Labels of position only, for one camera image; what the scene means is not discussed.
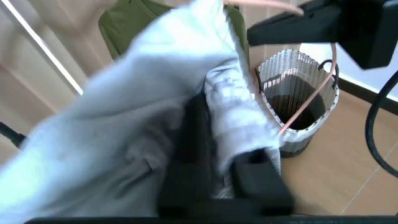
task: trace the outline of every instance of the clothes hanger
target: clothes hanger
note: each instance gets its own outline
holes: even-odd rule
[[[303,16],[304,10],[293,6],[291,4],[287,4],[285,2],[275,1],[275,0],[223,0],[224,4],[242,4],[247,6],[265,6],[272,7],[276,9],[285,10],[295,14],[297,16]],[[329,79],[332,78],[333,73],[336,70],[336,61],[337,61],[337,49],[336,44],[331,43],[331,52],[332,52],[332,61],[331,61],[331,69],[327,78],[321,83],[321,85],[312,93],[312,95],[303,103],[303,105],[293,114],[293,116],[285,123],[283,128],[279,131],[278,134],[284,134],[289,126],[300,116],[300,114],[304,111],[304,109],[311,103],[311,101],[318,95],[323,87],[328,83]]]

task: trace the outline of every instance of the tile grout line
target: tile grout line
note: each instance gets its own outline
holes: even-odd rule
[[[391,150],[387,153],[386,157],[384,158],[385,160],[388,159],[388,157],[392,154],[392,152],[396,149],[398,146],[398,142],[391,148]],[[369,178],[365,181],[365,183],[362,185],[362,187],[358,190],[358,192],[354,195],[354,197],[348,202],[347,206],[340,212],[340,215],[344,214],[344,212],[347,210],[347,208],[354,202],[355,198],[362,192],[362,190],[365,188],[366,184],[370,181],[372,176],[380,169],[380,166],[377,166],[377,168],[373,171],[373,173],[369,176]]]

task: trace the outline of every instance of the wicker basket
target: wicker basket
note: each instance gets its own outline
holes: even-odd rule
[[[275,54],[257,68],[257,74],[266,107],[281,127],[328,76],[319,63],[297,50]],[[339,89],[332,78],[284,133],[282,157],[293,157],[305,150],[335,108],[338,96]]]

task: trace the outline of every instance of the beige curtain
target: beige curtain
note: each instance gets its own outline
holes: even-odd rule
[[[173,6],[187,0],[158,0]],[[292,4],[303,0],[284,0]],[[112,63],[98,30],[98,18],[115,0],[10,0],[28,24],[80,86],[88,77]],[[241,12],[249,27],[278,10],[243,6]],[[76,91],[32,37],[0,2],[0,121],[28,134],[42,119],[60,111]],[[290,45],[253,47],[251,65]],[[0,166],[17,149],[0,136]]]

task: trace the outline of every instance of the olive green garment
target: olive green garment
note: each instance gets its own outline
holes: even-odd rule
[[[122,55],[138,33],[170,9],[171,6],[150,0],[119,0],[107,9],[100,17],[98,25],[112,58],[116,59]],[[225,9],[249,61],[249,45],[243,16],[233,6],[226,6]]]

